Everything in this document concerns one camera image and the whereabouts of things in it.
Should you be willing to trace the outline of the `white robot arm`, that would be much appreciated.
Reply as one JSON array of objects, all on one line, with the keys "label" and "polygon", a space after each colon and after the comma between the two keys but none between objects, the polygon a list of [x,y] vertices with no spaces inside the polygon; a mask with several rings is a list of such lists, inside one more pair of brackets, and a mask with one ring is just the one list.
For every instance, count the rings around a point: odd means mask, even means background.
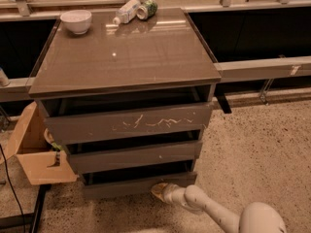
[{"label": "white robot arm", "polygon": [[193,214],[205,213],[224,233],[287,233],[279,213],[262,202],[249,204],[237,215],[193,184],[181,187],[174,183],[158,183],[151,192],[166,204],[180,206]]}]

